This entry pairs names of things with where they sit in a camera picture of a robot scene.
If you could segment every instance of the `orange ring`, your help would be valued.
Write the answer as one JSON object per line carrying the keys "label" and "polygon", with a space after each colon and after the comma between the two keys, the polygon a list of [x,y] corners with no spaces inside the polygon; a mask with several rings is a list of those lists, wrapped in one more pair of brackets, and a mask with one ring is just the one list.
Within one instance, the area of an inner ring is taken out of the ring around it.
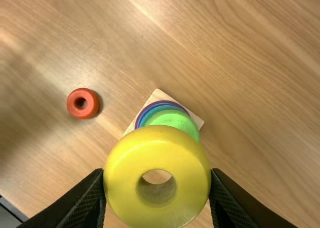
{"label": "orange ring", "polygon": [[98,112],[99,98],[93,90],[87,88],[75,89],[69,94],[66,107],[75,118],[89,119]]}

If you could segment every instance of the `purple ring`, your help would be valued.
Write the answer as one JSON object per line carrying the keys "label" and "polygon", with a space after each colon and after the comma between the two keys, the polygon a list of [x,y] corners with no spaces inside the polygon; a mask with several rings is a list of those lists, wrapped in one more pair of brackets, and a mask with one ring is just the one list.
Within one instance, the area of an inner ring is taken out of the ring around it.
{"label": "purple ring", "polygon": [[156,107],[156,106],[160,106],[160,105],[165,105],[165,104],[169,104],[169,105],[173,105],[173,106],[176,106],[176,107],[179,107],[181,108],[183,111],[185,111],[185,113],[187,115],[189,115],[188,111],[180,104],[176,103],[176,102],[173,102],[173,101],[169,101],[169,100],[159,100],[159,101],[155,101],[151,104],[148,104],[147,106],[145,106],[142,111],[139,113],[138,117],[136,118],[136,121],[135,121],[135,124],[134,124],[134,129],[137,129],[140,122],[141,122],[141,119],[142,117],[145,115],[145,113],[153,108],[153,107]]}

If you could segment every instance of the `table surface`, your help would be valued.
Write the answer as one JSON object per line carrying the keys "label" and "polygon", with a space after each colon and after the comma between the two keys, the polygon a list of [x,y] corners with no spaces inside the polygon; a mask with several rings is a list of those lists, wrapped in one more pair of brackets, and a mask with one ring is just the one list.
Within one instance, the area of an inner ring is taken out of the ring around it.
{"label": "table surface", "polygon": [[[104,167],[155,88],[205,124],[220,168],[320,224],[319,0],[2,0],[0,194],[27,216]],[[101,114],[66,109],[79,87]],[[110,209],[106,227],[126,227]],[[212,227],[208,206],[188,227]]]}

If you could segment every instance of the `yellow ring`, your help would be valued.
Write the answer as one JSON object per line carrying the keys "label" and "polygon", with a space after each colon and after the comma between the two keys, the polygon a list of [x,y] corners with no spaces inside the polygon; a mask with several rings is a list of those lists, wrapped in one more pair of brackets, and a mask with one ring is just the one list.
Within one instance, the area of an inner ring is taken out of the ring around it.
{"label": "yellow ring", "polygon": [[[173,178],[160,186],[148,184],[142,175],[153,169]],[[201,144],[176,128],[152,125],[119,141],[107,159],[103,181],[110,207],[126,224],[177,228],[202,210],[211,173]]]}

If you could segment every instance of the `wooden base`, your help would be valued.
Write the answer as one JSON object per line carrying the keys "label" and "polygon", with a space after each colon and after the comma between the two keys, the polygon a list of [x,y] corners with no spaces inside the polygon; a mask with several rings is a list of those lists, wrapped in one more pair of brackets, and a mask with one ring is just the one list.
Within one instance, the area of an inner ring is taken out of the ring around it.
{"label": "wooden base", "polygon": [[[145,102],[145,104],[142,106],[140,111],[137,113],[137,115],[135,116],[135,118],[133,119],[131,124],[128,126],[126,131],[123,133],[123,135],[125,136],[126,134],[135,130],[135,123],[136,123],[137,117],[145,106],[147,106],[155,101],[159,101],[159,100],[169,100],[169,101],[173,101],[173,102],[176,102],[176,103],[182,105],[177,100],[173,99],[168,94],[161,91],[160,89],[155,89],[154,92],[151,94],[151,96],[148,98],[148,100]],[[188,111],[190,117],[192,118],[192,120],[196,124],[198,130],[200,130],[205,122],[200,117],[196,116],[193,112],[191,112],[189,109],[187,109],[184,105],[182,105],[182,106]]]}

